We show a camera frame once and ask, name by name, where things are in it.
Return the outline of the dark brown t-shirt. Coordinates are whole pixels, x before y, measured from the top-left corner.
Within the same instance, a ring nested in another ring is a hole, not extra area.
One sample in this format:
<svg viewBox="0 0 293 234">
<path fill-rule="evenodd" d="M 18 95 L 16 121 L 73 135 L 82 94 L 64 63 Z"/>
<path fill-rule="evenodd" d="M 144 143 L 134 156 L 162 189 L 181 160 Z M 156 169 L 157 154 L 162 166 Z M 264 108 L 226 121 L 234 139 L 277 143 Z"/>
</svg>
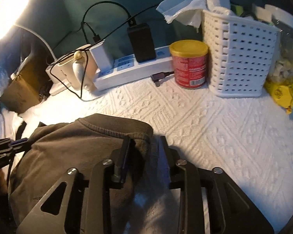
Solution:
<svg viewBox="0 0 293 234">
<path fill-rule="evenodd" d="M 142 121 L 99 113 L 72 123 L 39 127 L 28 139 L 29 150 L 10 175 L 9 204 L 20 225 L 39 199 L 69 168 L 88 175 L 93 166 L 122 146 L 124 137 L 135 141 L 124 188 L 111 192 L 112 232 L 123 233 L 131 214 L 134 188 L 144 169 L 153 137 Z"/>
</svg>

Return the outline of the brown cardboard box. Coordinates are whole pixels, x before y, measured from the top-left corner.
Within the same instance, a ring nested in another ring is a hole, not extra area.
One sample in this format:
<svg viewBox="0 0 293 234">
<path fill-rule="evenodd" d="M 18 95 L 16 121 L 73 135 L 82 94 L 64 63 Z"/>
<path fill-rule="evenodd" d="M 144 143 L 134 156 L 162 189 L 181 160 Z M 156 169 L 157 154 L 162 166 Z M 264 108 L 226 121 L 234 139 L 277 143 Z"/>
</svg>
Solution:
<svg viewBox="0 0 293 234">
<path fill-rule="evenodd" d="M 50 81 L 46 73 L 46 56 L 28 56 L 20 73 L 4 90 L 0 101 L 9 111 L 18 114 L 26 112 L 42 100 L 39 96 L 42 88 Z"/>
</svg>

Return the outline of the white textured bedspread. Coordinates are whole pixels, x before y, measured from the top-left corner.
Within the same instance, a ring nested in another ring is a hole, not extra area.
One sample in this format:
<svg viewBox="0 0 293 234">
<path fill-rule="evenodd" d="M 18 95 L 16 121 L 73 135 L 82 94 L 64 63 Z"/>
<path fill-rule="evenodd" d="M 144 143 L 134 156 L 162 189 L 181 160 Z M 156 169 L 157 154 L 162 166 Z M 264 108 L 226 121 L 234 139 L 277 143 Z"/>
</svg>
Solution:
<svg viewBox="0 0 293 234">
<path fill-rule="evenodd" d="M 70 123 L 93 113 L 137 119 L 199 168 L 219 166 L 280 232 L 293 215 L 293 112 L 263 92 L 258 98 L 220 98 L 208 87 L 187 90 L 173 77 L 155 86 L 143 79 L 77 99 L 63 91 L 16 116 L 0 110 L 0 138 L 24 136 L 39 123 Z"/>
</svg>

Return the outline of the cream electric kettle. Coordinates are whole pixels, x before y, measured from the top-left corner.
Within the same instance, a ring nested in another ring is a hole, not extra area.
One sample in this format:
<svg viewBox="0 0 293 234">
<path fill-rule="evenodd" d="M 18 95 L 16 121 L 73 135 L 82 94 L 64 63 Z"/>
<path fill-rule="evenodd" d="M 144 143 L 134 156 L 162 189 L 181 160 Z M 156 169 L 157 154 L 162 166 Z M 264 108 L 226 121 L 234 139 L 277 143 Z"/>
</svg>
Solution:
<svg viewBox="0 0 293 234">
<path fill-rule="evenodd" d="M 94 78 L 98 66 L 90 51 L 81 51 L 81 54 L 83 58 L 75 60 L 73 55 L 57 65 L 74 90 L 80 90 L 82 87 L 92 92 L 96 89 Z"/>
</svg>

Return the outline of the yellow snack bag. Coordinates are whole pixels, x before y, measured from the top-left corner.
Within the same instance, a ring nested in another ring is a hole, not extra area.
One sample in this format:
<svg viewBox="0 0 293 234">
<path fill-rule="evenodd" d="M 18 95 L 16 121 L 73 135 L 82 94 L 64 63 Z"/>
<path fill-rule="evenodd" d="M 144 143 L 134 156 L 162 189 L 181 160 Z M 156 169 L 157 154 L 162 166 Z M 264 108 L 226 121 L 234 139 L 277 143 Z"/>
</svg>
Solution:
<svg viewBox="0 0 293 234">
<path fill-rule="evenodd" d="M 289 115 L 293 112 L 293 81 L 290 84 L 278 84 L 267 79 L 265 90 L 270 94 L 278 106 L 284 108 Z"/>
</svg>

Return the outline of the white charger plug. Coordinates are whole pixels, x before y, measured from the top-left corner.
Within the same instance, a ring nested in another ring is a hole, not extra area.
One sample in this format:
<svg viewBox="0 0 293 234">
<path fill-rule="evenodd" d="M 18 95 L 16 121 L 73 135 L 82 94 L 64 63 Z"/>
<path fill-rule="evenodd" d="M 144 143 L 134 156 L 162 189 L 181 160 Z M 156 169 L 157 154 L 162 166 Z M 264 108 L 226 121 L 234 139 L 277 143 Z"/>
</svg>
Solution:
<svg viewBox="0 0 293 234">
<path fill-rule="evenodd" d="M 105 40 L 92 46 L 89 51 L 101 72 L 107 72 L 113 68 L 114 58 L 107 51 Z"/>
</svg>

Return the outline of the white power strip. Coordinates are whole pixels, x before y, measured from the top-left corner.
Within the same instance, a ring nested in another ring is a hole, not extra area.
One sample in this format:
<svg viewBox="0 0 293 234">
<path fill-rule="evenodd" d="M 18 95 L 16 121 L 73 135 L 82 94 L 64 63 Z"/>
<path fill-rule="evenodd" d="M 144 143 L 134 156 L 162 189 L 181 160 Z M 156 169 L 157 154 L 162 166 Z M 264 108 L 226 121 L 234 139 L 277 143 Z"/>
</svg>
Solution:
<svg viewBox="0 0 293 234">
<path fill-rule="evenodd" d="M 133 54 L 116 59 L 111 69 L 96 73 L 94 85 L 102 91 L 132 81 L 150 77 L 153 74 L 173 71 L 172 57 L 169 47 L 155 49 L 154 60 L 139 63 Z"/>
</svg>

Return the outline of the white desk lamp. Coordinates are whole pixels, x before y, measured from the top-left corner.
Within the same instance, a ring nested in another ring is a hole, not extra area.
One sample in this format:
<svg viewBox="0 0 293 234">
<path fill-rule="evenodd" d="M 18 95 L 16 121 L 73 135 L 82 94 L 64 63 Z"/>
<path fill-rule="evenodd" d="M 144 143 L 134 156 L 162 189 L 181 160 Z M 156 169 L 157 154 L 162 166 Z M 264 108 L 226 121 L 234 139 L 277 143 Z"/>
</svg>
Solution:
<svg viewBox="0 0 293 234">
<path fill-rule="evenodd" d="M 31 52 L 60 57 L 72 23 L 64 0 L 0 0 L 0 95 Z"/>
</svg>

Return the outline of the black usb connector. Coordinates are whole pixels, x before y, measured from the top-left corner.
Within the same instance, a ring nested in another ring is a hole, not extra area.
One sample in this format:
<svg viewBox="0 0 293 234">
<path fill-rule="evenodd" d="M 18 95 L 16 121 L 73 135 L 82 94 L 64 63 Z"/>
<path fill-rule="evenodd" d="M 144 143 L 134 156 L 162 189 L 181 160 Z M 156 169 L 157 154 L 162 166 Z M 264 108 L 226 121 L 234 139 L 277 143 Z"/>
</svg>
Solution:
<svg viewBox="0 0 293 234">
<path fill-rule="evenodd" d="M 152 74 L 150 76 L 152 82 L 155 84 L 156 87 L 160 86 L 160 81 L 164 78 L 166 78 L 167 76 L 170 76 L 171 74 L 174 74 L 173 71 L 169 71 L 169 72 L 159 72 L 156 74 Z"/>
</svg>

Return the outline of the clear jar white lid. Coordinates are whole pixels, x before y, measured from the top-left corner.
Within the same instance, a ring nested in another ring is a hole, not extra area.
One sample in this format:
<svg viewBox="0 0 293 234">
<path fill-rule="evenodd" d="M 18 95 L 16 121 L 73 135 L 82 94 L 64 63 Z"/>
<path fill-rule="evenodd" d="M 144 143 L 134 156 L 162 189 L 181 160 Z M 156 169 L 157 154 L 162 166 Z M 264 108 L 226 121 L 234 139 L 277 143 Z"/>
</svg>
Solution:
<svg viewBox="0 0 293 234">
<path fill-rule="evenodd" d="M 252 12 L 258 21 L 278 28 L 269 79 L 279 84 L 290 83 L 293 81 L 293 15 L 269 4 L 264 7 L 252 4 Z"/>
</svg>

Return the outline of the white perforated plastic basket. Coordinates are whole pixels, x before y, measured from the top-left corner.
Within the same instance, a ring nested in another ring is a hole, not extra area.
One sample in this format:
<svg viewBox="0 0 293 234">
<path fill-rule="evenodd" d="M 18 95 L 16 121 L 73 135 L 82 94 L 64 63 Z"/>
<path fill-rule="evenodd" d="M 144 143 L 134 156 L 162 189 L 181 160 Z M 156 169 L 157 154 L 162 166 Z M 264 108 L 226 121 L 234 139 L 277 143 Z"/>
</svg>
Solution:
<svg viewBox="0 0 293 234">
<path fill-rule="evenodd" d="M 202 33 L 210 50 L 209 90 L 219 97 L 259 97 L 274 58 L 278 28 L 204 10 Z"/>
</svg>

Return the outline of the red can yellow lid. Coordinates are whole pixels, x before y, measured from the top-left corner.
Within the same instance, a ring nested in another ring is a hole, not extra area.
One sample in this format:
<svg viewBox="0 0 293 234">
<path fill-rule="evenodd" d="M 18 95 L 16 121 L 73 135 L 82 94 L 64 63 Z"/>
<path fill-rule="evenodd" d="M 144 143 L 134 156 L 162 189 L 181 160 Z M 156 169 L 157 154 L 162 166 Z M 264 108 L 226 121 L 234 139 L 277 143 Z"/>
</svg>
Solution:
<svg viewBox="0 0 293 234">
<path fill-rule="evenodd" d="M 176 83 L 187 89 L 205 83 L 208 46 L 197 40 L 180 40 L 169 46 Z"/>
</svg>

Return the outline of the black power adapter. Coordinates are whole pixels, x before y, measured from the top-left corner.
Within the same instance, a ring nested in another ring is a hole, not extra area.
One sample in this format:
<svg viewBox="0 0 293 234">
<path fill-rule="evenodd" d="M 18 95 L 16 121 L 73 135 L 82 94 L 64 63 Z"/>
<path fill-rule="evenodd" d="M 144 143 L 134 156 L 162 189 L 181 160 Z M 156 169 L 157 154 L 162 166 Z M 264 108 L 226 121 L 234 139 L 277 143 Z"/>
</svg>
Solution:
<svg viewBox="0 0 293 234">
<path fill-rule="evenodd" d="M 127 28 L 127 34 L 138 63 L 156 58 L 155 45 L 147 23 L 141 23 Z"/>
</svg>

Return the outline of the white tissue paper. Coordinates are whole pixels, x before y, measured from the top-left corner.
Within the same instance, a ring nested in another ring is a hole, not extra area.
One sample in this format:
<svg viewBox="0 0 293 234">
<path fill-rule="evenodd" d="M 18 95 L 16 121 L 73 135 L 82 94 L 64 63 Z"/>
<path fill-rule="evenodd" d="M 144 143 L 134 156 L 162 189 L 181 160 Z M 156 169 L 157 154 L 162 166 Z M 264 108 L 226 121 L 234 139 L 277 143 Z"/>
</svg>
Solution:
<svg viewBox="0 0 293 234">
<path fill-rule="evenodd" d="M 156 10 L 164 16 L 168 24 L 176 20 L 194 28 L 201 26 L 203 10 L 233 15 L 230 0 L 164 0 Z"/>
</svg>

